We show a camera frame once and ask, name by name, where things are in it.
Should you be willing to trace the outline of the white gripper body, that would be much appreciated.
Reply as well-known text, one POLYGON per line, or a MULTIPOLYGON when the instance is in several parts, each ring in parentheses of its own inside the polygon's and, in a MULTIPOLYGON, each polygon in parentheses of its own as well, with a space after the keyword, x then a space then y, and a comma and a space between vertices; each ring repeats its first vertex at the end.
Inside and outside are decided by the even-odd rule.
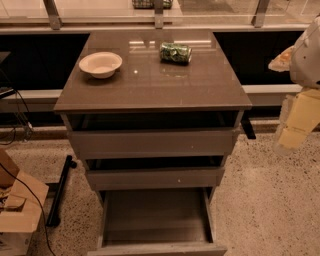
POLYGON ((320 16, 317 16, 294 44, 290 78, 302 87, 320 88, 320 16))

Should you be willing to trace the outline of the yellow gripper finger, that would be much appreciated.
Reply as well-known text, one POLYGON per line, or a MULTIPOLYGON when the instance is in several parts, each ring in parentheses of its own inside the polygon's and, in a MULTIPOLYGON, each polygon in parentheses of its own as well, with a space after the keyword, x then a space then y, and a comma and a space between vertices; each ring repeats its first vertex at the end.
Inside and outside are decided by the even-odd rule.
POLYGON ((277 129, 277 145, 297 149, 320 123, 320 91, 305 89, 283 101, 277 129))
POLYGON ((293 49, 293 46, 290 46, 287 49, 285 49, 268 64, 268 68, 276 72, 289 71, 293 49))

